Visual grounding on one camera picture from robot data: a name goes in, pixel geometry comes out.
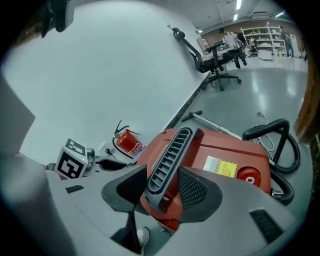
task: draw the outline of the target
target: ceiling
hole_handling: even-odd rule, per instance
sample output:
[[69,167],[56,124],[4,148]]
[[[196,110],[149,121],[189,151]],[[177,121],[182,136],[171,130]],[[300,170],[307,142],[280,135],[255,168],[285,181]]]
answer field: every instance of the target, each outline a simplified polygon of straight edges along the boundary
[[[272,0],[242,0],[241,8],[236,10],[237,0],[166,0],[179,8],[193,25],[204,33],[221,26],[248,20],[274,18],[283,9]],[[290,20],[286,14],[279,20]]]

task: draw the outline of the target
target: black office chair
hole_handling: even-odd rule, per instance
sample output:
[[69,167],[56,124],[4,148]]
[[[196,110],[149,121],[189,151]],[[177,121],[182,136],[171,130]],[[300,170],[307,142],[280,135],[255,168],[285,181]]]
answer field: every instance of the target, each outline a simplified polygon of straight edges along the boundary
[[223,42],[217,43],[207,48],[206,51],[208,51],[209,53],[212,51],[213,58],[208,61],[202,62],[201,54],[185,39],[185,36],[186,36],[185,33],[180,31],[180,29],[177,27],[174,27],[172,31],[176,39],[182,40],[182,42],[194,52],[194,54],[192,52],[189,52],[189,53],[193,57],[196,70],[198,70],[201,73],[206,73],[210,71],[211,74],[215,74],[215,76],[209,77],[209,79],[202,84],[203,90],[206,89],[207,84],[212,83],[215,80],[218,80],[220,85],[220,91],[224,91],[225,87],[221,84],[222,78],[234,78],[234,79],[237,79],[238,83],[241,83],[241,79],[238,76],[229,75],[229,74],[219,74],[218,68],[221,71],[223,71],[224,69],[222,65],[228,63],[233,59],[232,54],[224,54],[223,59],[221,60],[218,59],[217,47],[220,47],[221,45],[223,45]]

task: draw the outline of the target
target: vacuum cleaner vent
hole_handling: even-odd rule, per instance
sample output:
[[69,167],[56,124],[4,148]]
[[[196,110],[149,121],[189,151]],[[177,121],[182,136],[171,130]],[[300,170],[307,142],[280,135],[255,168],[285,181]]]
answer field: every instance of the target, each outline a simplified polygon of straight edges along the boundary
[[191,135],[191,130],[188,128],[182,128],[176,133],[150,175],[148,189],[152,193],[159,194],[162,192],[165,184],[167,183],[168,177],[175,169],[182,152],[184,151],[188,141],[191,139]]

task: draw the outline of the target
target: fire extinguisher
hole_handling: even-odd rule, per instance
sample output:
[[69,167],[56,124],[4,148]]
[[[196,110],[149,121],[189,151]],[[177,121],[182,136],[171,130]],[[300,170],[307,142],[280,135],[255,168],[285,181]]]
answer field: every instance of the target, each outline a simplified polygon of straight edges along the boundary
[[139,135],[139,133],[126,129],[126,128],[129,128],[129,125],[126,125],[121,129],[119,129],[119,125],[121,121],[118,123],[114,131],[112,144],[119,152],[121,152],[128,158],[134,159],[132,156],[136,156],[139,152],[142,152],[145,149],[145,147],[141,144],[140,141],[138,141],[135,138],[135,136],[133,136],[133,134]]

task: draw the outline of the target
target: white wall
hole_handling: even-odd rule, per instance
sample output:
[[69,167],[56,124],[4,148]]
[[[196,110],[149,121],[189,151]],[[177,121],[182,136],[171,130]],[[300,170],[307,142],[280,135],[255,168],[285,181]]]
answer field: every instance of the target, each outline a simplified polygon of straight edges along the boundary
[[167,25],[200,49],[195,27],[167,8],[89,3],[66,31],[12,50],[4,77],[36,116],[21,152],[55,162],[69,137],[97,150],[121,119],[145,144],[162,131],[206,76]]

